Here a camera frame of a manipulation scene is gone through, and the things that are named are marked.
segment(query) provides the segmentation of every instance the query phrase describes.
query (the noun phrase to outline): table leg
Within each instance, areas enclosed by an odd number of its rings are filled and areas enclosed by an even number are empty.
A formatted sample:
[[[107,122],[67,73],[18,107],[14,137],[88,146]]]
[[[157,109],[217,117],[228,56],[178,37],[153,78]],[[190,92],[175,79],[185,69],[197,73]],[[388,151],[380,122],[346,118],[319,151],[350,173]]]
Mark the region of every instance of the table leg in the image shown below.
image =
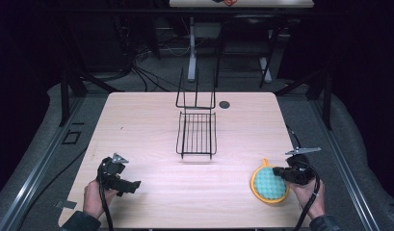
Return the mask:
[[[265,68],[266,68],[266,64],[268,63],[268,62],[266,61],[266,58],[260,58],[260,59],[259,59],[259,62],[260,62],[260,67],[261,67],[262,69],[265,69]],[[265,83],[267,83],[267,84],[272,83],[272,76],[271,76],[271,72],[269,71],[269,68],[268,68],[268,70],[266,71]]]
[[[197,70],[197,51],[196,51],[196,37],[195,37],[194,18],[190,18],[190,64],[188,65],[188,81],[194,82],[196,79]]]

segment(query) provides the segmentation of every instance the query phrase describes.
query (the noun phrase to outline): wire rack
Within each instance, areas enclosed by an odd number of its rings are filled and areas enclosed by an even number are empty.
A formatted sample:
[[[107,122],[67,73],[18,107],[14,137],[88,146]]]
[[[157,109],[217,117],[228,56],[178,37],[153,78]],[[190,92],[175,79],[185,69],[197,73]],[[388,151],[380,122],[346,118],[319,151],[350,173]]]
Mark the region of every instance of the wire rack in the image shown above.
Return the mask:
[[[212,83],[210,93],[198,92],[199,78],[196,77],[194,90],[184,88],[183,71],[181,70],[179,88],[175,106],[183,109],[179,113],[178,138],[176,152],[184,155],[212,155],[217,152],[215,87]]]

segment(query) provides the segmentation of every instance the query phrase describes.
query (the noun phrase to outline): sleeve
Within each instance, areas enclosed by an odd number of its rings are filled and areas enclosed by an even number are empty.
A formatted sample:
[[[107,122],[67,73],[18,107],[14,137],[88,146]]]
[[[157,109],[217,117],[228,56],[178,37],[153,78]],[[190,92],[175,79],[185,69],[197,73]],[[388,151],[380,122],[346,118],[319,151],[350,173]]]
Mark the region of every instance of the sleeve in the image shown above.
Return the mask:
[[[340,231],[343,230],[331,215],[323,215],[310,222],[311,231]]]
[[[81,211],[76,211],[62,226],[62,231],[95,231],[101,222]]]

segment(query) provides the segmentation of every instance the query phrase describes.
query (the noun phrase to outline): black cable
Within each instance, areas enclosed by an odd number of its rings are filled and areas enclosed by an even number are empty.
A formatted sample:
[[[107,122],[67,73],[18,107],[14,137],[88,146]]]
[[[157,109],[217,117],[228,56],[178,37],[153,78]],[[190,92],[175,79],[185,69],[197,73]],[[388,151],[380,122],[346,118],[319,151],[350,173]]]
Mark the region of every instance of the black cable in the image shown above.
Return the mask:
[[[311,205],[313,204],[314,200],[316,199],[316,197],[318,196],[319,190],[320,190],[320,176],[317,173],[316,169],[311,166],[310,164],[306,163],[306,162],[301,162],[301,161],[297,161],[297,163],[302,164],[302,165],[306,165],[307,167],[310,167],[311,170],[313,171],[315,177],[316,177],[316,184],[314,185],[314,192],[313,194],[310,196],[310,198],[308,199],[308,202],[305,204],[304,208],[302,208],[302,213],[299,217],[299,220],[296,224],[296,227],[293,229],[293,231],[297,231],[302,227],[302,222],[305,219],[305,216],[308,213],[308,210],[310,209]]]
[[[103,179],[101,178],[101,174],[99,174],[99,182],[103,182]],[[101,205],[103,207],[104,214],[106,215],[106,218],[107,218],[107,223],[109,225],[109,230],[113,231],[114,230],[114,228],[113,228],[113,220],[112,220],[112,216],[110,215],[109,206],[107,206],[106,195],[104,193],[104,187],[103,187],[102,184],[99,184],[98,193],[100,194]]]
[[[297,144],[298,144],[298,148],[301,148],[302,145],[300,144],[299,138],[298,138],[298,136],[296,136],[295,131],[293,131],[293,129],[291,129],[290,126],[287,125],[286,123],[285,123],[285,125],[286,125],[287,129],[290,131],[290,133],[293,135],[293,137],[295,138],[295,140],[296,140],[296,142],[297,142]]]
[[[162,80],[163,82],[166,82],[167,84],[169,84],[169,85],[171,85],[171,86],[174,86],[174,87],[176,87],[176,88],[178,88],[178,89],[186,90],[186,91],[189,91],[189,92],[192,92],[192,91],[193,91],[193,90],[181,88],[180,86],[178,86],[178,85],[176,85],[176,84],[173,84],[172,82],[170,82],[170,81],[168,81],[168,80],[166,80],[166,79],[164,79],[164,78],[162,78],[162,77],[160,77],[160,76],[158,76],[158,75],[156,75],[156,74],[154,74],[154,73],[152,73],[152,72],[149,72],[149,71],[147,71],[147,70],[145,70],[145,69],[142,69],[141,67],[139,67],[139,66],[137,66],[137,65],[136,65],[136,68],[138,68],[138,69],[140,69],[142,72],[147,73],[147,74],[149,74],[149,75],[152,75],[152,76],[154,76],[155,78],[157,78],[157,79],[159,79],[159,80]]]
[[[156,87],[160,88],[161,90],[170,92],[169,90],[165,89],[164,87],[162,87],[161,85],[159,85],[158,83],[156,83],[154,80],[152,80],[151,78],[149,78],[145,73],[143,73],[143,70],[140,69],[139,67],[137,67],[136,65],[133,65],[133,69],[135,69],[136,72],[137,72],[138,74],[139,74],[139,73],[142,73],[143,76],[144,76],[145,78],[147,78],[149,81],[151,81]]]
[[[32,203],[28,206],[28,209],[26,210],[26,212],[24,213],[24,215],[22,216],[22,220],[18,225],[18,230],[20,230],[22,228],[23,222],[25,222],[26,217],[28,216],[29,212],[31,212],[31,209],[34,207],[35,203],[37,203],[38,199],[43,195],[43,193],[47,190],[47,188],[49,188],[53,182],[55,182],[56,179],[58,179],[58,177],[64,173],[69,167],[71,167],[71,165],[73,165],[77,159],[79,159],[79,157],[81,157],[85,151],[88,149],[88,147],[86,146],[85,148],[83,148],[83,150],[79,153],[79,155],[77,155],[76,158],[74,158],[66,167],[64,167],[64,169],[62,169],[41,191],[40,193],[37,195],[37,197],[35,197],[35,199],[32,201]]]
[[[136,50],[136,59],[133,61],[133,64],[135,61],[144,61],[148,58],[148,52],[150,52],[149,48],[144,46],[144,47],[140,47]]]
[[[130,69],[124,69],[122,71],[119,71],[117,75],[114,76],[108,76],[108,77],[96,77],[97,79],[103,81],[103,82],[108,82],[116,79],[121,79],[122,77],[128,75],[130,73]]]
[[[148,86],[147,86],[147,83],[146,83],[145,79],[143,78],[143,76],[141,74],[138,73],[137,68],[135,66],[133,66],[133,70],[142,79],[142,81],[144,83],[144,92],[147,92]]]

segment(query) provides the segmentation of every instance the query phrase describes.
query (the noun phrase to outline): wrist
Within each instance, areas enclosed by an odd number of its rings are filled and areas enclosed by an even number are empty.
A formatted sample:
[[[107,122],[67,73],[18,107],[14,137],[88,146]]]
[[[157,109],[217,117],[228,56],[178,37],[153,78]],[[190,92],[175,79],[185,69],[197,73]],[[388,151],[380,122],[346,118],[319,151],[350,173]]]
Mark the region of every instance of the wrist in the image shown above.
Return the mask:
[[[102,214],[102,213],[100,213],[100,212],[95,212],[95,211],[90,211],[90,210],[83,210],[83,212],[84,212],[85,214],[87,214],[87,215],[90,215],[90,216],[96,218],[96,219],[99,219],[100,216],[101,216],[101,214]]]
[[[320,208],[320,207],[317,207],[317,206],[315,206],[315,207],[311,207],[310,208],[310,210],[308,210],[308,216],[311,218],[311,219],[315,219],[315,218],[317,218],[317,217],[320,217],[320,216],[323,216],[323,215],[325,215],[326,214],[326,212],[324,211],[324,209],[323,208]]]

